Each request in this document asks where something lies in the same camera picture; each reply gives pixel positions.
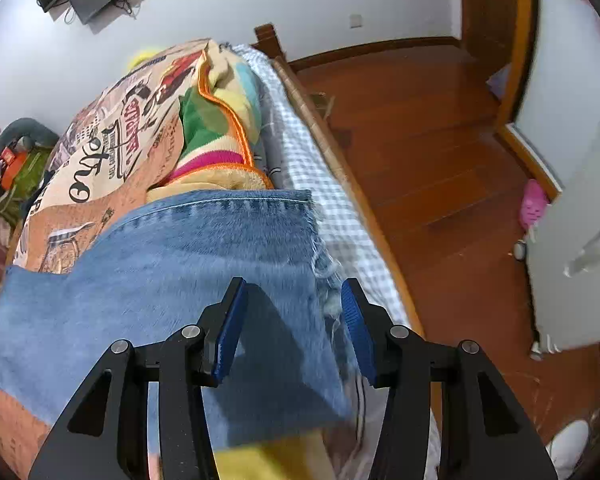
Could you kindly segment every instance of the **magenta stripe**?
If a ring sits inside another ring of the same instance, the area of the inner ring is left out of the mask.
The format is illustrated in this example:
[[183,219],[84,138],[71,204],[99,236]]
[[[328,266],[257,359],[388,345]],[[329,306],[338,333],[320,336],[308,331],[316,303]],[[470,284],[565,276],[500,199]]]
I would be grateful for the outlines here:
[[196,158],[192,158],[183,166],[171,171],[171,174],[167,177],[167,182],[175,180],[176,178],[190,173],[193,170],[197,170],[198,168],[202,168],[203,166],[220,164],[222,162],[243,164],[244,160],[242,159],[242,155],[240,155],[240,153],[231,152],[230,150],[215,150],[212,152],[203,153]]

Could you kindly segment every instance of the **wooden floor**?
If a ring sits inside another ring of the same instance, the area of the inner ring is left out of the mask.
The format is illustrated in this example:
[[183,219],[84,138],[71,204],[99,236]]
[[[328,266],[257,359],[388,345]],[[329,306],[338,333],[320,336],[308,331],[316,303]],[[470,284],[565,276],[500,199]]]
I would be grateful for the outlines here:
[[600,346],[528,357],[525,266],[511,256],[527,177],[495,139],[498,102],[452,46],[304,70],[335,96],[330,125],[409,285],[427,338],[475,339],[544,441],[600,409]]

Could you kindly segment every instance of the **door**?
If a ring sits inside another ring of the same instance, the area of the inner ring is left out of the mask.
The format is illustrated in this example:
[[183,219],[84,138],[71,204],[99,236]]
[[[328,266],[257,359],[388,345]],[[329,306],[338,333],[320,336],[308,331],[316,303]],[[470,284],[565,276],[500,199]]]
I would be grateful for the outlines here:
[[542,350],[600,341],[600,126],[584,162],[528,238]]
[[509,63],[517,0],[462,0],[462,46],[491,74]]

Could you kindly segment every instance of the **checkered bed sheet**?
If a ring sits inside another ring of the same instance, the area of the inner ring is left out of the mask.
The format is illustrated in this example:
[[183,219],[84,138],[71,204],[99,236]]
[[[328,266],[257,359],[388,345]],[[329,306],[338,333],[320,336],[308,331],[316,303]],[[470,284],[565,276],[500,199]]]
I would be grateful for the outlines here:
[[[284,85],[269,58],[246,45],[234,46],[233,50],[247,61],[262,82],[260,106],[263,130],[269,129],[271,138],[278,140],[282,146],[284,187],[311,190],[317,209],[318,233],[329,254],[342,266],[343,278],[356,277],[371,303],[384,306],[395,324],[410,326],[389,269],[365,229],[356,207],[327,167],[308,127],[289,103]],[[370,390],[366,381],[364,383],[365,389]],[[381,425],[383,412],[384,408],[376,413],[378,420],[373,421],[376,426]],[[369,415],[367,413],[367,425],[372,422]],[[431,415],[426,479],[437,477],[435,465],[439,462],[440,436]]]

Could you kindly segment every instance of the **blue denim cloth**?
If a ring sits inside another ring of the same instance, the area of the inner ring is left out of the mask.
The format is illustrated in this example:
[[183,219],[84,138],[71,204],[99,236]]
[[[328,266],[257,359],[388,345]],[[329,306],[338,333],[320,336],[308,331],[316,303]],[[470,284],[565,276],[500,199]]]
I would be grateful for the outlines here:
[[11,267],[0,295],[0,388],[53,424],[113,341],[167,338],[242,276],[249,306],[233,367],[219,388],[203,388],[213,447],[346,418],[334,355],[348,339],[323,311],[340,283],[322,247],[308,191],[200,190],[138,208],[69,274]]

